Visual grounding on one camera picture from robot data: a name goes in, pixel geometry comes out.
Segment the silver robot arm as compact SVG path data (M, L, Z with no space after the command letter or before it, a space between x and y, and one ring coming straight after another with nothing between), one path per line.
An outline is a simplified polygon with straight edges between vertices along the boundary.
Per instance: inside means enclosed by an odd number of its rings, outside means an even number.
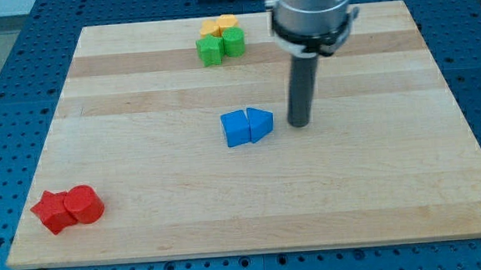
M358 8L350 0L265 0L275 42L292 56L332 56L347 41Z

